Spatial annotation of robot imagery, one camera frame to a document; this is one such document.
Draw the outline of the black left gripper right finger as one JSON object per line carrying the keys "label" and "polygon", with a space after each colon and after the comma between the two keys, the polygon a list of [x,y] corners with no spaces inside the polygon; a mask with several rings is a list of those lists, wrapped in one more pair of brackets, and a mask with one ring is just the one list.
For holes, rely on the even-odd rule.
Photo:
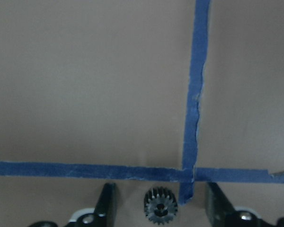
{"label": "black left gripper right finger", "polygon": [[228,216],[235,212],[217,183],[206,184],[205,212],[212,227],[226,227]]}

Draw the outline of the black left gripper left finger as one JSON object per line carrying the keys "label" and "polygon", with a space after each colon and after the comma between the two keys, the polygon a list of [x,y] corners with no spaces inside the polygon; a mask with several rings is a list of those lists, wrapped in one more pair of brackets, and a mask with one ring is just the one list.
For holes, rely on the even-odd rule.
{"label": "black left gripper left finger", "polygon": [[116,184],[106,183],[97,201],[94,216],[96,227],[113,227],[117,211]]}

